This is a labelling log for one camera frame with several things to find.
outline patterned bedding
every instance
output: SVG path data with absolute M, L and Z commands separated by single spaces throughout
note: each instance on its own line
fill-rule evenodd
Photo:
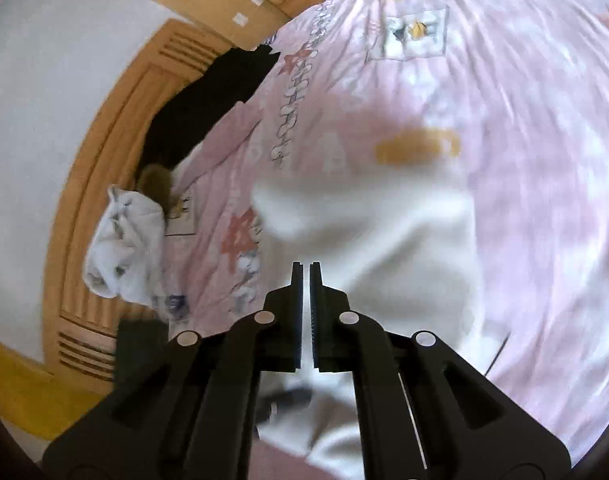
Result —
M 238 130 L 223 145 L 216 126 L 177 170 L 195 219 L 166 238 L 182 327 L 262 307 L 262 174 L 455 158 L 486 324 L 509 334 L 488 377 L 579 460 L 609 423 L 609 0 L 327 0 L 271 44 L 281 60 L 232 110 Z

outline white cloth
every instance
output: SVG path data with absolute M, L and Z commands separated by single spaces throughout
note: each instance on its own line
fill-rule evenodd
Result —
M 164 295 L 162 207 L 136 191 L 108 189 L 109 204 L 91 239 L 82 277 L 103 298 L 156 306 Z
M 440 162 L 351 177 L 281 174 L 259 181 L 253 204 L 263 222 L 264 262 L 289 269 L 299 260 L 308 269 L 320 261 L 325 285 L 347 292 L 353 310 L 389 332 L 431 330 L 478 370 L 488 366 L 499 342 L 483 338 L 473 201 L 454 168 Z M 338 478 L 363 478 L 351 374 L 313 369 L 309 308 L 304 294 L 302 369 L 264 374 L 261 394 L 311 388 L 312 402 L 279 412 L 258 428 L 260 437 Z

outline folded white fabric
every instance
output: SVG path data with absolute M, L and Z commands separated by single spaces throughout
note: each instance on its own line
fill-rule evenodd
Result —
M 162 207 L 136 191 L 108 189 L 109 204 L 91 239 L 82 278 L 103 298 L 156 306 L 164 296 Z
M 278 272 L 320 261 L 325 285 L 347 292 L 352 309 L 389 332 L 431 330 L 478 370 L 489 364 L 499 342 L 482 334 L 473 200 L 447 163 L 351 177 L 280 174 L 261 179 L 252 196 L 263 265 Z M 282 283 L 270 286 L 288 281 L 276 278 Z M 265 374 L 260 392 L 311 388 L 312 402 L 274 414 L 260 437 L 338 478 L 363 478 L 351 375 L 313 369 L 309 307 L 305 294 L 302 369 Z

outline bed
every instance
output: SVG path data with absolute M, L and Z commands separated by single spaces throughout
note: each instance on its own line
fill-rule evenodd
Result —
M 405 34 L 419 43 L 402 48 Z M 368 158 L 352 135 L 449 131 L 475 203 L 485 321 L 509 334 L 488 377 L 567 445 L 576 478 L 609 478 L 609 428 L 587 454 L 609 425 L 609 0 L 325 0 L 271 44 L 283 57 L 249 101 L 260 125 L 180 189 L 199 207 L 195 238 L 168 244 L 198 284 L 188 325 L 218 332 L 261 305 L 261 173 L 325 172 L 317 158 L 351 172 Z M 47 272 L 45 291 L 51 278 L 62 284 Z

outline black cloth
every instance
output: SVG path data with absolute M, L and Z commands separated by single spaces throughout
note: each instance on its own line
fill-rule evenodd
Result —
M 238 101 L 246 102 L 278 61 L 280 53 L 260 45 L 232 48 L 204 75 L 167 102 L 155 115 L 144 140 L 136 174 L 147 164 L 172 170 L 204 139 Z

